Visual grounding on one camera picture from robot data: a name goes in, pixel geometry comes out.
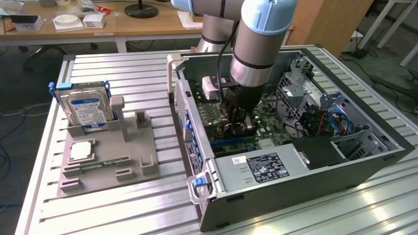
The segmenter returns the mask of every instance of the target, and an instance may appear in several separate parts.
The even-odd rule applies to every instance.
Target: hard drive
[[[115,120],[110,104],[109,82],[50,83],[50,92],[66,112],[70,125],[83,126],[86,132],[107,130]]]

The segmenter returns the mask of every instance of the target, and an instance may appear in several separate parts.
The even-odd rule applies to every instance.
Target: aluminum table
[[[418,146],[418,127],[337,58],[305,46],[388,123]],[[186,173],[167,99],[167,55],[183,51],[78,55],[63,62],[59,82],[107,79],[123,95],[125,115],[147,110],[161,178],[131,186],[58,199],[66,115],[53,101],[16,234],[412,234],[418,231],[418,150],[364,184],[221,230],[201,233],[189,199]],[[328,92],[336,89],[314,71]]]

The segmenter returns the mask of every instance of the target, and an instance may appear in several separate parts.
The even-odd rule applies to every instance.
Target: workbench
[[[324,49],[306,46],[406,140],[418,146],[418,127]],[[58,82],[111,82],[123,95],[125,116],[151,116],[161,178],[146,183],[58,199],[69,121],[53,100],[30,187],[18,224],[26,234],[203,234],[189,198],[186,172],[167,99],[167,55],[190,51],[78,55],[62,65]],[[314,70],[328,92],[336,86]],[[384,234],[418,231],[418,150],[364,184],[234,224],[206,235]]]
[[[65,11],[67,8],[63,6],[43,7],[38,1],[26,2],[24,8],[28,12],[42,16],[47,21],[38,32],[19,32],[15,29],[4,32],[4,19],[0,19],[0,47],[115,42],[118,52],[126,53],[127,41],[201,38],[201,29],[186,30],[183,28],[178,17],[178,9],[173,7],[170,2],[157,2],[154,4],[159,14],[149,19],[134,18],[125,13],[125,8],[135,2],[110,1],[95,2],[95,4],[117,9],[117,14],[109,14],[105,17],[105,28],[57,33],[53,19],[58,16],[58,12]]]

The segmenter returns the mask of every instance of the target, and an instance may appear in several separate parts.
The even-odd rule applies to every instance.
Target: circuit board
[[[253,111],[253,118],[260,120],[260,128],[254,136],[241,138],[238,141],[226,144],[217,144],[222,140],[223,126],[229,120],[222,111],[222,104],[217,100],[210,101],[201,95],[202,91],[195,90],[195,100],[209,141],[211,142],[215,157],[223,157],[262,148],[270,148],[286,144],[292,135],[286,131],[282,120],[277,115],[270,97],[264,97],[260,105]]]

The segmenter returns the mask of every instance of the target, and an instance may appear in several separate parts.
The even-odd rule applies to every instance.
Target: robotic arm
[[[227,79],[235,85],[227,89],[225,109],[233,124],[234,136],[248,136],[257,130],[250,116],[261,101],[285,34],[293,22],[297,0],[171,0],[171,2],[175,7],[187,11],[239,21]]]

